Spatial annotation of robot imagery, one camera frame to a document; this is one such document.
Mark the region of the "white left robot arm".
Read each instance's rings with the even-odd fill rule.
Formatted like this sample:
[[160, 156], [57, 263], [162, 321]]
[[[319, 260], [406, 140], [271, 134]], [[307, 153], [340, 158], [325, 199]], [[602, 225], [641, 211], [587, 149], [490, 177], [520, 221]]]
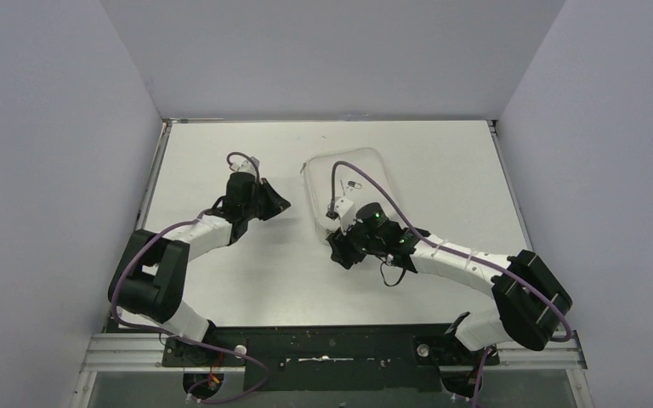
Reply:
[[225, 193], [192, 220], [158, 233], [134, 231], [108, 288], [112, 317], [123, 326], [176, 337], [186, 343], [185, 355], [195, 365], [212, 364], [219, 344], [207, 334], [215, 325], [183, 299], [188, 265], [236, 243], [250, 221], [267, 221], [290, 206], [266, 179], [236, 172]]

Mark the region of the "grey storage box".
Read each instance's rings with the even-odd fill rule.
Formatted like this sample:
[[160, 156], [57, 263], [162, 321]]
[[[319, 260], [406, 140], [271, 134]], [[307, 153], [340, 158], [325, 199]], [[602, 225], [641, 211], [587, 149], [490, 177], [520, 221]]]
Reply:
[[327, 217], [327, 211], [332, 200], [331, 190], [335, 190], [338, 199], [345, 198], [356, 206], [378, 202], [389, 218], [397, 218], [396, 211], [389, 201], [377, 190], [374, 184], [367, 181], [359, 173], [346, 166], [339, 166], [335, 173], [332, 167], [336, 162], [348, 162], [366, 173], [375, 184], [382, 187], [391, 198], [392, 191], [384, 160], [380, 153], [371, 147], [352, 150], [334, 151], [308, 159], [302, 166], [301, 174], [314, 221], [317, 240], [327, 244], [327, 237], [340, 227], [340, 222]]

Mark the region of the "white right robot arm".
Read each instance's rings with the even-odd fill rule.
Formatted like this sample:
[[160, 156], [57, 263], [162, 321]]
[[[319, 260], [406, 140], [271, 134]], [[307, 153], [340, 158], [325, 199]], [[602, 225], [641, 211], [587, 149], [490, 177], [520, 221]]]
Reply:
[[377, 202], [358, 207], [340, 198], [327, 216], [339, 227], [327, 238], [331, 259], [350, 269], [367, 256], [414, 274], [428, 274], [480, 292], [494, 304], [480, 313], [464, 312], [446, 330], [446, 356], [463, 365], [488, 346], [516, 342], [542, 351], [572, 306], [566, 290], [531, 251], [489, 254], [441, 240], [425, 229], [390, 219]]

